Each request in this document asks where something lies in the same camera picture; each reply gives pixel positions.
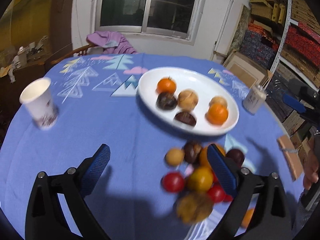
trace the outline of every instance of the cloud print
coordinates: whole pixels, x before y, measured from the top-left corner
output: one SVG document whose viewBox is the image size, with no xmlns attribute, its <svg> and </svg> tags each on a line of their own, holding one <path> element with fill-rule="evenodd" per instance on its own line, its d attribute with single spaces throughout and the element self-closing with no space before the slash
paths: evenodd
<svg viewBox="0 0 320 240">
<path fill-rule="evenodd" d="M 228 70 L 226 70 L 226 69 L 222 70 L 222 72 L 223 72 L 223 73 L 226 73 L 226 74 L 228 74 L 228 75 L 233 76 L 233 73 L 231 73 L 230 71 L 228 71 Z"/>
<path fill-rule="evenodd" d="M 99 57 L 92 57 L 90 59 L 92 60 L 99 60 L 99 59 L 105 59 L 105 60 L 109 60 L 109 59 L 113 59 L 114 57 L 110 57 L 110 56 L 99 56 Z"/>
<path fill-rule="evenodd" d="M 127 74 L 127 75 L 138 75 L 138 74 L 144 74 L 145 72 L 147 72 L 148 69 L 137 66 L 137 67 L 133 67 L 132 69 L 126 69 L 123 73 Z"/>
</svg>

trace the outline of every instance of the white plate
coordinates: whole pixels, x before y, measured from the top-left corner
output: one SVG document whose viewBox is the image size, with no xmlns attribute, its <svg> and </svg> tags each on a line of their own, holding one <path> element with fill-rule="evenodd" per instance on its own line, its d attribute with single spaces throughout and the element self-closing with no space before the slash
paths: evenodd
<svg viewBox="0 0 320 240">
<path fill-rule="evenodd" d="M 157 84 L 160 79 L 169 76 L 177 84 L 177 90 L 174 93 L 176 98 L 185 89 L 192 89 L 198 94 L 199 102 L 192 112 L 197 120 L 195 127 L 174 120 L 174 116 L 181 111 L 178 106 L 172 111 L 164 111 L 156 106 L 158 97 L 158 93 L 156 93 Z M 189 133 L 207 136 L 225 134 L 234 128 L 239 119 L 238 105 L 229 92 L 219 83 L 195 71 L 174 67 L 149 70 L 140 78 L 138 92 L 142 101 L 157 117 Z M 209 109 L 210 100 L 215 96 L 222 96 L 228 102 L 229 116 L 223 125 L 212 125 L 204 117 Z"/>
</svg>

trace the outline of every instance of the window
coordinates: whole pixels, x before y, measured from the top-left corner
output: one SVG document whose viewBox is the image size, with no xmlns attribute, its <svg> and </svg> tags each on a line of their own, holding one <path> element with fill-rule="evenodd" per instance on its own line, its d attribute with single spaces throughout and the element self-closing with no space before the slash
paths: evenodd
<svg viewBox="0 0 320 240">
<path fill-rule="evenodd" d="M 204 0 L 98 0 L 96 30 L 190 39 Z"/>
</svg>

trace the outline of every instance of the orange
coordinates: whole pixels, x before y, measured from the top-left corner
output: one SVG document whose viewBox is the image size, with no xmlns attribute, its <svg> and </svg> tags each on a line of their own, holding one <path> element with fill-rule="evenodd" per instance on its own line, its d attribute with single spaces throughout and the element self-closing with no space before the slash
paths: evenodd
<svg viewBox="0 0 320 240">
<path fill-rule="evenodd" d="M 210 106 L 206 118 L 211 124 L 222 125 L 228 119 L 228 109 L 221 104 L 214 103 Z"/>
<path fill-rule="evenodd" d="M 242 223 L 241 223 L 241 226 L 243 228 L 248 228 L 250 220 L 252 219 L 252 216 L 253 216 L 253 212 L 254 212 L 254 208 L 250 208 L 245 213 L 244 218 L 243 218 Z"/>
<path fill-rule="evenodd" d="M 226 151 L 224 150 L 224 148 L 220 144 L 217 144 L 217 143 L 214 143 L 214 144 L 217 146 L 217 148 L 223 154 L 223 156 L 226 156 Z M 208 147 L 204 147 L 202 149 L 202 151 L 200 152 L 200 155 L 199 155 L 199 162 L 200 162 L 201 166 L 208 167 L 208 168 L 212 169 L 211 165 L 207 159 L 207 150 L 208 150 Z"/>
<path fill-rule="evenodd" d="M 207 192 L 213 183 L 213 174 L 210 168 L 199 167 L 187 179 L 189 190 Z"/>
<path fill-rule="evenodd" d="M 156 91 L 160 94 L 167 92 L 173 94 L 177 89 L 176 83 L 170 78 L 163 78 L 158 82 Z"/>
</svg>

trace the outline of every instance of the window frame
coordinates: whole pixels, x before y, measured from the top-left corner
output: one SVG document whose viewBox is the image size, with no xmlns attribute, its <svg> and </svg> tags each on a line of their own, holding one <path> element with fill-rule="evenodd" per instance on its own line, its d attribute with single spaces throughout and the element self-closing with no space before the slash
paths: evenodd
<svg viewBox="0 0 320 240">
<path fill-rule="evenodd" d="M 173 30 L 161 29 L 147 27 L 151 0 L 146 0 L 142 26 L 133 26 L 133 25 L 113 25 L 113 26 L 100 26 L 101 20 L 101 8 L 102 0 L 97 0 L 96 4 L 96 17 L 95 17 L 95 30 L 96 31 L 114 31 L 114 32 L 125 32 L 133 34 L 153 34 L 166 37 L 180 38 L 183 40 L 194 40 L 196 33 L 199 28 L 205 0 L 195 0 L 191 18 L 189 22 L 188 32 L 182 33 Z"/>
</svg>

